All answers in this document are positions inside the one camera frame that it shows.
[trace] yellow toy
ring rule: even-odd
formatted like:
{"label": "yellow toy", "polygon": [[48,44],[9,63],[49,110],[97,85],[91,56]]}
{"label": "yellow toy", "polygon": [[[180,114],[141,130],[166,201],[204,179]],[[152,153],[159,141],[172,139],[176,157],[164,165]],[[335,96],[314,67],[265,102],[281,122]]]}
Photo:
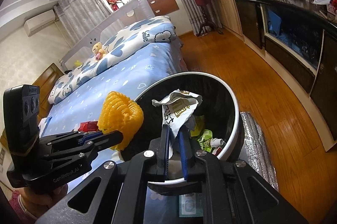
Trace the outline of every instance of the yellow toy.
{"label": "yellow toy", "polygon": [[80,62],[79,60],[77,60],[76,62],[74,62],[74,65],[75,65],[76,67],[80,67],[82,64],[83,64],[83,63]]}
{"label": "yellow toy", "polygon": [[112,91],[104,100],[97,126],[103,134],[118,130],[123,134],[123,141],[111,149],[122,151],[133,139],[144,121],[140,106],[122,93]]}
{"label": "yellow toy", "polygon": [[98,42],[92,47],[92,52],[95,54],[95,58],[97,61],[101,60],[106,54],[107,51],[105,51],[102,48],[102,43]]}

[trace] bracelet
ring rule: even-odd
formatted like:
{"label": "bracelet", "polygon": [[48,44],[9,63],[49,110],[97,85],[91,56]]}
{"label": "bracelet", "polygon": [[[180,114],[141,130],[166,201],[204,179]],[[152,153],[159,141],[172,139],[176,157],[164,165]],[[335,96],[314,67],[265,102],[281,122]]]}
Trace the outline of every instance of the bracelet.
{"label": "bracelet", "polygon": [[35,217],[34,215],[32,215],[27,209],[26,207],[23,205],[23,202],[22,202],[22,196],[21,195],[18,195],[17,197],[17,201],[19,202],[19,205],[22,209],[22,211],[27,214],[29,217],[31,217],[32,219],[36,220],[37,217]]}

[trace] blue bedsheet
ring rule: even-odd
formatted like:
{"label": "blue bedsheet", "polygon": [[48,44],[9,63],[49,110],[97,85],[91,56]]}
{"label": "blue bedsheet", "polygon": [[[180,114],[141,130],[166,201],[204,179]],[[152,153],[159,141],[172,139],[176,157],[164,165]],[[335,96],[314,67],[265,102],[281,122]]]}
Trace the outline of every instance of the blue bedsheet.
{"label": "blue bedsheet", "polygon": [[[128,59],[104,71],[80,86],[60,103],[53,105],[51,120],[42,137],[77,130],[81,122],[98,120],[103,101],[110,91],[121,92],[135,99],[143,90],[169,75],[182,72],[181,41],[151,43]],[[70,182],[69,191],[92,173],[104,161],[113,159],[120,163],[117,152],[106,149],[92,162],[92,170]]]}

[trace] crumpled snack wrapper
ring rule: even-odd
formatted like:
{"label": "crumpled snack wrapper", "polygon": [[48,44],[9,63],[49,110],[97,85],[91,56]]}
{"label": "crumpled snack wrapper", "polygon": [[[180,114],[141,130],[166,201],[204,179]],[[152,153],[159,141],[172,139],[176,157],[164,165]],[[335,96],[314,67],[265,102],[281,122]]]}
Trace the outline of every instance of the crumpled snack wrapper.
{"label": "crumpled snack wrapper", "polygon": [[152,100],[152,105],[162,106],[163,124],[168,124],[171,127],[169,158],[173,155],[172,143],[178,135],[180,127],[202,102],[202,96],[179,89],[173,91],[161,101]]}

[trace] red packaging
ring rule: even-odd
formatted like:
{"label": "red packaging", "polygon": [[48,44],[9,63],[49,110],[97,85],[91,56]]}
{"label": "red packaging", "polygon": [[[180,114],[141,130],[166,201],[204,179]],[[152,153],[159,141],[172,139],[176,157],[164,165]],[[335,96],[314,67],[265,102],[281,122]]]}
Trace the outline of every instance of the red packaging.
{"label": "red packaging", "polygon": [[220,152],[222,151],[222,148],[221,147],[218,147],[218,148],[215,148],[213,151],[212,151],[212,154],[217,156],[218,154],[220,154]]}
{"label": "red packaging", "polygon": [[98,131],[97,122],[98,121],[81,122],[78,131],[80,131],[80,132],[97,132]]}

